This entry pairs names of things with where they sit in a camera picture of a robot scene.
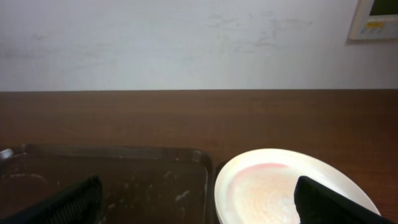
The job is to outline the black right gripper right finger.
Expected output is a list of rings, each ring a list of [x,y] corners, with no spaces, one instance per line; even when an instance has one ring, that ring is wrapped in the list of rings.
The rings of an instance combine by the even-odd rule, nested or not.
[[[394,224],[307,176],[298,178],[294,203],[301,224]]]

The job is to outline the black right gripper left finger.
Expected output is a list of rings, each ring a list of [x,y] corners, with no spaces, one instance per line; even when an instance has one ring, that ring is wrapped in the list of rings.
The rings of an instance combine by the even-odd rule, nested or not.
[[[103,185],[97,175],[1,220],[1,224],[92,224],[101,211]]]

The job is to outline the cream white plate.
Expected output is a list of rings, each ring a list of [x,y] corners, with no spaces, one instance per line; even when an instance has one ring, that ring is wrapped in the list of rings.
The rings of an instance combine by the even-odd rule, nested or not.
[[[214,189],[216,221],[299,224],[294,190],[303,175],[378,212],[366,193],[331,165],[295,151],[256,149],[232,158],[221,168]]]

